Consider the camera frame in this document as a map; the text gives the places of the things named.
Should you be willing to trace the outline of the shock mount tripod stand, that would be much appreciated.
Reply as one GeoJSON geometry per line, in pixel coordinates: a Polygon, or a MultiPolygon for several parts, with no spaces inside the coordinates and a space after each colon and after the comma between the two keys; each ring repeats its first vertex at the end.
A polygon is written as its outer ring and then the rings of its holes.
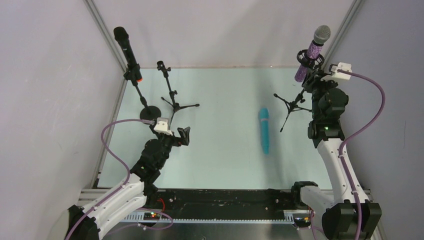
{"type": "Polygon", "coordinates": [[[285,117],[281,129],[279,130],[280,133],[283,132],[283,129],[291,113],[302,110],[310,113],[312,112],[311,109],[301,107],[299,106],[299,104],[304,103],[306,101],[303,96],[304,92],[306,91],[304,88],[304,86],[306,86],[306,82],[312,80],[313,75],[316,74],[316,72],[322,67],[325,58],[320,53],[318,53],[317,56],[311,57],[310,55],[308,55],[307,52],[307,49],[301,50],[297,53],[296,56],[296,59],[300,63],[300,66],[305,68],[305,70],[302,70],[300,72],[300,79],[302,83],[302,90],[300,91],[300,93],[297,94],[293,101],[288,101],[280,97],[277,93],[273,94],[275,98],[283,101],[287,108],[287,115],[285,117]]]}

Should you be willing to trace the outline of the black round base stand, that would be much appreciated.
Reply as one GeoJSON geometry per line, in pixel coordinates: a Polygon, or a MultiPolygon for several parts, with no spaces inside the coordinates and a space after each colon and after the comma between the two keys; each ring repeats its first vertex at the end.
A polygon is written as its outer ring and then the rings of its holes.
{"type": "Polygon", "coordinates": [[[136,65],[127,65],[127,69],[126,72],[124,73],[124,78],[127,81],[130,81],[131,84],[135,87],[140,102],[143,106],[143,109],[140,111],[139,114],[139,118],[141,120],[156,120],[157,118],[162,116],[162,112],[161,110],[154,106],[154,105],[148,105],[146,98],[143,96],[143,94],[141,93],[141,90],[139,89],[139,82],[141,82],[143,80],[143,77],[141,75],[141,71],[140,71],[140,65],[136,64],[136,65]]]}

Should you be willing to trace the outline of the purple glitter microphone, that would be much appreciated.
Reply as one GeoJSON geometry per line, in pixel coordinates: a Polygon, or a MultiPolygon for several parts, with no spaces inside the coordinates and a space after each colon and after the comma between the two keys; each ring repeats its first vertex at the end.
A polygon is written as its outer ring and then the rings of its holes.
{"type": "Polygon", "coordinates": [[[319,26],[313,34],[313,39],[307,49],[298,52],[296,59],[300,66],[294,76],[294,80],[298,83],[304,81],[309,69],[316,69],[324,61],[321,55],[324,43],[331,37],[331,28],[328,25],[319,26]]]}

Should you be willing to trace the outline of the blue microphone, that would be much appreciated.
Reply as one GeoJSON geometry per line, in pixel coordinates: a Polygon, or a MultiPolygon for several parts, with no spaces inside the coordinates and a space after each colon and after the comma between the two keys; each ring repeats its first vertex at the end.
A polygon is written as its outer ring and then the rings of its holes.
{"type": "Polygon", "coordinates": [[[260,143],[265,155],[270,153],[269,111],[266,107],[259,110],[260,143]]]}

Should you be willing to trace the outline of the tall black tripod stand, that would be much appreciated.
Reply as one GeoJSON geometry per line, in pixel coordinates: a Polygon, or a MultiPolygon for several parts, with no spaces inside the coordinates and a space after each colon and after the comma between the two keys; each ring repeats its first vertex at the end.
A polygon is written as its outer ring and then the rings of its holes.
{"type": "Polygon", "coordinates": [[[199,107],[200,104],[196,103],[196,104],[191,104],[191,105],[183,105],[181,106],[176,100],[175,100],[175,96],[178,94],[178,92],[176,90],[173,90],[169,81],[169,72],[172,70],[171,67],[166,67],[164,62],[162,60],[158,61],[156,63],[156,68],[158,71],[162,72],[163,77],[166,80],[166,84],[167,84],[167,88],[169,91],[169,97],[171,101],[166,100],[164,97],[161,97],[161,99],[163,101],[165,101],[166,103],[168,103],[171,107],[172,107],[172,115],[171,115],[171,119],[170,121],[173,120],[175,114],[183,109],[187,109],[187,108],[196,108],[199,107]]]}

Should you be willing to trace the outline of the black microphone orange end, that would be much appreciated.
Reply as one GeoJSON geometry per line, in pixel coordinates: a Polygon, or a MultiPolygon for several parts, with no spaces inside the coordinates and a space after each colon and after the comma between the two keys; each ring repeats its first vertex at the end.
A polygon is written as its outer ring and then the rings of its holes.
{"type": "Polygon", "coordinates": [[[122,26],[115,27],[113,29],[113,34],[114,39],[120,46],[127,62],[127,70],[124,74],[124,78],[127,81],[131,81],[133,86],[137,86],[138,83],[143,80],[143,77],[140,71],[140,65],[138,64],[132,50],[129,35],[122,26]]]}

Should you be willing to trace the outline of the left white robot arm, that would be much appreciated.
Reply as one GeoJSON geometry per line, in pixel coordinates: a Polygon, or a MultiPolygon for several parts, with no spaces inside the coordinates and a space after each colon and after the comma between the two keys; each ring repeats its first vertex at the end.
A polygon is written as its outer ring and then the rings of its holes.
{"type": "Polygon", "coordinates": [[[157,138],[148,140],[136,164],[115,187],[92,202],[69,211],[66,240],[101,240],[130,213],[142,208],[157,192],[154,182],[173,147],[188,146],[190,127],[177,129],[179,136],[163,127],[152,128],[157,138]]]}

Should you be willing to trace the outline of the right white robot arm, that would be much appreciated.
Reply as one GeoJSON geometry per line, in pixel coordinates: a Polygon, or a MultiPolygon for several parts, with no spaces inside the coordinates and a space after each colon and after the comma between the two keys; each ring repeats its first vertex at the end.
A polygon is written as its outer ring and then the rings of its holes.
{"type": "Polygon", "coordinates": [[[311,228],[321,228],[328,240],[369,240],[382,216],[380,205],[369,199],[359,183],[347,151],[352,137],[344,135],[340,122],[349,98],[338,83],[354,75],[347,69],[331,74],[319,71],[302,85],[311,93],[308,137],[324,162],[333,195],[326,195],[313,182],[298,181],[293,190],[298,203],[310,210],[311,228]]]}

